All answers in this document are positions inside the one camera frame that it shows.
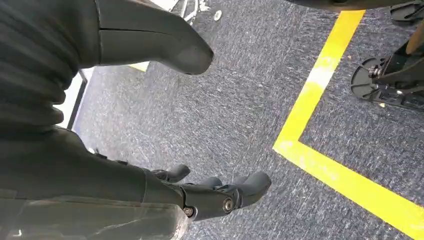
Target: screw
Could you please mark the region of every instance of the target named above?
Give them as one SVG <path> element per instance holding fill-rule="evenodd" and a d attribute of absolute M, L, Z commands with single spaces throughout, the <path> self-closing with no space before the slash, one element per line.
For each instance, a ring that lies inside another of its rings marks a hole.
<path fill-rule="evenodd" d="M 221 16 L 223 15 L 223 12 L 221 10 L 218 10 L 215 12 L 215 15 L 213 16 L 213 20 L 218 21 L 221 19 Z"/>
<path fill-rule="evenodd" d="M 382 74 L 381 68 L 378 65 L 373 65 L 371 68 L 368 68 L 368 77 L 377 78 Z"/>
<path fill-rule="evenodd" d="M 182 209 L 182 211 L 185 213 L 185 215 L 186 215 L 188 218 L 192 217 L 192 216 L 193 216 L 193 214 L 195 213 L 194 209 L 193 209 L 193 208 L 191 208 L 191 207 L 184 207 L 184 208 Z"/>
<path fill-rule="evenodd" d="M 224 200 L 222 209 L 226 214 L 229 214 L 234 208 L 234 202 L 231 198 L 227 198 Z"/>

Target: metal bolt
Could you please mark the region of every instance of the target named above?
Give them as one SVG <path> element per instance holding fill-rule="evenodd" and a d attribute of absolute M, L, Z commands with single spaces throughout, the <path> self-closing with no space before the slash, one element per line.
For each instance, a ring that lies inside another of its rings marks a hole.
<path fill-rule="evenodd" d="M 224 200 L 222 209 L 226 214 L 230 213 L 234 208 L 234 202 L 231 198 L 227 198 Z"/>
<path fill-rule="evenodd" d="M 373 65 L 371 68 L 368 68 L 368 77 L 377 78 L 382 74 L 381 68 L 378 65 Z"/>
<path fill-rule="evenodd" d="M 187 217 L 191 217 L 191 216 L 193 216 L 193 214 L 195 213 L 195 211 L 194 211 L 194 209 L 193 208 L 191 208 L 191 207 L 184 207 L 183 209 L 182 209 L 182 211 L 185 213 L 185 215 L 187 216 Z"/>

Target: black metal stand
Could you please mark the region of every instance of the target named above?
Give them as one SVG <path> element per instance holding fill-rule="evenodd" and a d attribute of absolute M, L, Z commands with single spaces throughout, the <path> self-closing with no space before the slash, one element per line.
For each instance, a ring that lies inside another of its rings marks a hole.
<path fill-rule="evenodd" d="M 424 19 L 424 1 L 415 0 L 390 7 L 391 21 L 394 25 L 412 26 Z"/>
<path fill-rule="evenodd" d="M 365 60 L 351 90 L 361 99 L 424 112 L 424 21 L 390 57 Z"/>

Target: yellow floor tape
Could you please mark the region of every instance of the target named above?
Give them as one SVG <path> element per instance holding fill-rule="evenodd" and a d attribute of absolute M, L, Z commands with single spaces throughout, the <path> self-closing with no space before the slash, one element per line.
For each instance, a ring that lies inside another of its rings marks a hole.
<path fill-rule="evenodd" d="M 424 240 L 424 208 L 299 142 L 364 13 L 340 13 L 273 149 L 406 235 Z"/>

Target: gray carpet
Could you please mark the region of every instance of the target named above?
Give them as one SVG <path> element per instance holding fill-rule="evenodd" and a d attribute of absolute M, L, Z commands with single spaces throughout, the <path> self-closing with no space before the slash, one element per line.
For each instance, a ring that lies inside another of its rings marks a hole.
<path fill-rule="evenodd" d="M 409 239 L 272 150 L 337 14 L 281 0 L 210 6 L 194 24 L 216 54 L 205 74 L 159 63 L 146 73 L 95 70 L 75 126 L 87 147 L 148 169 L 187 164 L 188 182 L 271 176 L 258 204 L 196 222 L 186 240 Z M 358 63 L 389 55 L 410 34 L 387 9 L 369 10 L 301 141 L 424 206 L 424 114 L 361 101 L 349 88 Z"/>

